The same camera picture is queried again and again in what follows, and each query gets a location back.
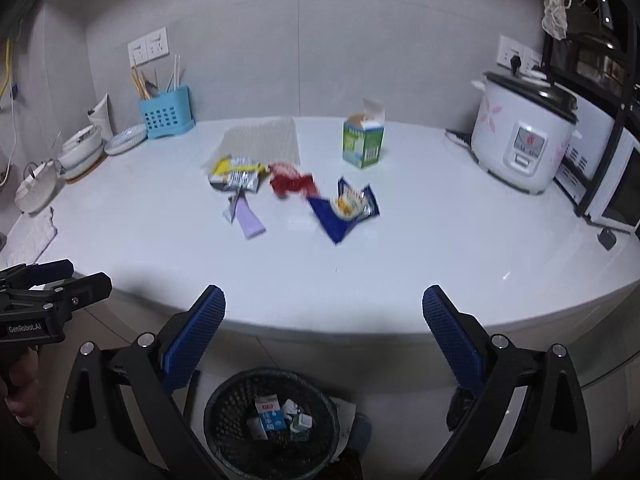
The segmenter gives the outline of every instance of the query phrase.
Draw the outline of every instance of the human hand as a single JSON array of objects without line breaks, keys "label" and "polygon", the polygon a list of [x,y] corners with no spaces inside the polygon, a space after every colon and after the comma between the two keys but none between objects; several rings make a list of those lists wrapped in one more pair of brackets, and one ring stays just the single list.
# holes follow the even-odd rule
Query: human hand
[{"label": "human hand", "polygon": [[37,352],[27,349],[27,353],[9,368],[9,379],[17,390],[9,395],[6,384],[0,378],[0,399],[4,399],[9,411],[20,424],[32,428],[42,416]]}]

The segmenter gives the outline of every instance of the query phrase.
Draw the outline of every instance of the floor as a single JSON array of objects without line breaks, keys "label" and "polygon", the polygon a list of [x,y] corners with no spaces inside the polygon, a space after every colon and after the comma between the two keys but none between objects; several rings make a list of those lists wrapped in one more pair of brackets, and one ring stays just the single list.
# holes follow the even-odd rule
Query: floor
[{"label": "floor", "polygon": [[[117,348],[128,344],[123,338],[95,319],[87,311],[77,311],[65,326],[65,342],[45,347],[40,356],[41,382],[45,416],[38,427],[42,444],[41,455],[56,467],[56,438],[60,407],[79,346],[92,340],[100,348]],[[210,393],[231,374],[240,371],[225,368],[220,375],[207,369],[201,376],[193,403],[192,428],[203,442],[202,413]],[[438,388],[426,392],[402,395],[368,395],[355,397],[358,410],[364,412],[373,424],[373,436],[364,457],[366,480],[416,479],[429,465],[449,438],[445,424],[446,411],[452,388]],[[517,390],[498,437],[487,455],[485,463],[500,456],[515,422],[523,392]],[[584,392],[590,417],[591,443],[594,468],[601,467],[616,450],[618,435],[629,421],[640,416],[640,363],[622,368],[605,381]],[[149,459],[162,465],[152,440],[140,423],[135,403],[128,402],[132,420]]]}]

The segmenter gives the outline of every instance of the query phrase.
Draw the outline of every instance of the metal bolt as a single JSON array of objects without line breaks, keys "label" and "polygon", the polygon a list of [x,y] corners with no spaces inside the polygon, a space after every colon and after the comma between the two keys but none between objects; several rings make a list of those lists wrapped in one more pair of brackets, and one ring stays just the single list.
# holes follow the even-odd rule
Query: metal bolt
[{"label": "metal bolt", "polygon": [[551,347],[551,351],[558,357],[564,357],[566,355],[566,348],[558,343]]},{"label": "metal bolt", "polygon": [[91,341],[82,343],[82,346],[80,347],[80,353],[82,355],[89,355],[93,351],[94,351],[94,344]]},{"label": "metal bolt", "polygon": [[138,344],[142,346],[142,348],[146,348],[151,346],[155,340],[156,338],[151,332],[146,332],[138,338]]},{"label": "metal bolt", "polygon": [[507,348],[509,346],[509,340],[502,334],[496,334],[491,338],[491,343],[496,348]]}]

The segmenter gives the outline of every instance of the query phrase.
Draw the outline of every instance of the rice cooker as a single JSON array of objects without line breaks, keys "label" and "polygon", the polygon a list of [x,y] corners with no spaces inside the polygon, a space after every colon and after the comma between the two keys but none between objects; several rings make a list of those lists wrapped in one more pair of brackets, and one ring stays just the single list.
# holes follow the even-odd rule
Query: rice cooker
[{"label": "rice cooker", "polygon": [[484,91],[471,137],[478,164],[512,186],[541,193],[556,175],[575,131],[575,96],[540,72],[484,76],[486,83],[474,82]]}]

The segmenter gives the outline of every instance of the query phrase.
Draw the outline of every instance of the rice cooker lid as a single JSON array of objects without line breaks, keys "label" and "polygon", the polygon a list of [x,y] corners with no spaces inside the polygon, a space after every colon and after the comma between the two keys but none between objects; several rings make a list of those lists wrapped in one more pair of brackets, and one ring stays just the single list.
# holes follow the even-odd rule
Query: rice cooker lid
[{"label": "rice cooker lid", "polygon": [[555,113],[571,124],[578,122],[575,116],[575,111],[578,107],[575,96],[554,84],[541,86],[540,84],[525,81],[519,77],[497,74],[495,72],[485,72],[484,76],[488,81],[496,83],[546,108],[546,110]]}]

